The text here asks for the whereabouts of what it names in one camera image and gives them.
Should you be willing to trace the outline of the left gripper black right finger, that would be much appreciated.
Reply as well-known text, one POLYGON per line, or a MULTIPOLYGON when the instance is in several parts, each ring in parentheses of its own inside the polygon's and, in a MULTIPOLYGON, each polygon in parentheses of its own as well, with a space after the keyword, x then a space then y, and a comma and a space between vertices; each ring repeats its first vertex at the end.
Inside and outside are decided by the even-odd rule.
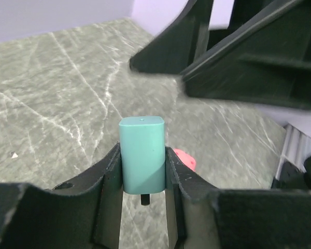
POLYGON ((170 248, 311 248, 311 156, 276 189, 219 189, 166 149, 170 248))

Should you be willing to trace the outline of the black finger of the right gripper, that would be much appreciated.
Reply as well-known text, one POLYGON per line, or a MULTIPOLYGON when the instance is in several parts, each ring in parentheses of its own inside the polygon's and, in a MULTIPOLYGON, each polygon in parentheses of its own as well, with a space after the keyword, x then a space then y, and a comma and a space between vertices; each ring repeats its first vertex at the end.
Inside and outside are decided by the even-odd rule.
POLYGON ((182 72, 187 96, 311 110, 311 1, 273 1, 182 72))
POLYGON ((179 16, 129 60, 138 73, 178 75, 207 51, 212 0, 189 0, 179 16))

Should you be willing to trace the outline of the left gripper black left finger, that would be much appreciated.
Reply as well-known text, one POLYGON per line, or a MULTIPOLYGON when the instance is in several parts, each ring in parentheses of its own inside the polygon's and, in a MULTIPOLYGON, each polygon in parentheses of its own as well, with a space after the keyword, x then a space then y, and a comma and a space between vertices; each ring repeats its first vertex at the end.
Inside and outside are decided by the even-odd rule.
POLYGON ((79 175, 41 189, 0 183, 0 248, 118 248, 120 146, 79 175))

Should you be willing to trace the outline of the teal plug adapter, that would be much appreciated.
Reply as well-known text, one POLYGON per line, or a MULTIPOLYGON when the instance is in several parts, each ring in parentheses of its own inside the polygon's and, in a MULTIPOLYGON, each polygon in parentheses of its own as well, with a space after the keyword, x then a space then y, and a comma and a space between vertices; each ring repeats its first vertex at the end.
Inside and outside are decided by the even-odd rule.
POLYGON ((164 120, 160 116, 134 116, 119 122, 123 189, 140 195, 141 205, 165 187, 164 120))

